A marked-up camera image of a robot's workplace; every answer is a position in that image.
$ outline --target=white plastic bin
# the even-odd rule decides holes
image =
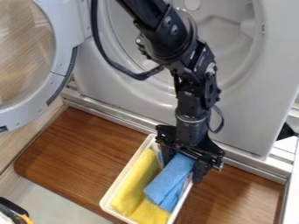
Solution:
[[[156,135],[151,134],[148,135],[147,138],[144,140],[142,145],[139,147],[137,152],[134,154],[134,156],[129,160],[125,168],[122,170],[121,174],[117,177],[115,182],[110,186],[110,188],[105,193],[104,197],[100,201],[100,207],[103,211],[105,211],[108,214],[113,215],[114,217],[118,218],[119,220],[125,221],[127,223],[136,223],[135,221],[123,216],[120,213],[117,213],[111,206],[111,201],[114,198],[115,194],[119,191],[120,187],[122,186],[123,182],[129,175],[131,169],[134,166],[134,163],[138,160],[138,158],[142,155],[144,150],[146,149],[152,149],[153,151],[158,152],[159,149],[156,144]],[[168,219],[167,224],[174,223],[175,219],[177,218],[177,215],[179,211],[182,208],[182,205],[184,204],[184,201],[186,200],[191,188],[193,186],[193,183],[191,181],[191,175],[187,178],[184,184],[184,189],[181,193],[180,199],[173,210],[172,214],[170,215],[170,218]]]

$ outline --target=wooden platform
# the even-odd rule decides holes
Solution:
[[[15,170],[119,223],[100,209],[99,201],[144,138],[69,108],[15,163]],[[282,185],[226,165],[193,187],[177,223],[277,223],[282,191]]]

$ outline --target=white floor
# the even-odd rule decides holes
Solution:
[[[28,211],[35,224],[112,223],[39,185],[34,185],[18,204]]]

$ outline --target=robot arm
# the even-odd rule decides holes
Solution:
[[[214,55],[198,37],[197,26],[188,13],[173,9],[163,0],[116,1],[141,32],[136,38],[141,54],[168,68],[174,78],[177,126],[156,127],[163,160],[167,164],[177,152],[195,158],[193,180],[198,183],[210,169],[221,168],[225,155],[208,136],[211,110],[221,92]]]

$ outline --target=yellow object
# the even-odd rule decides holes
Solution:
[[[143,192],[161,170],[156,153],[150,149],[145,150],[112,199],[111,207],[141,224],[166,223],[170,214],[150,203]]]
[[[25,215],[25,214],[20,215],[20,217],[21,217],[24,221],[26,221],[27,224],[34,224],[34,222],[33,222],[27,215]]]

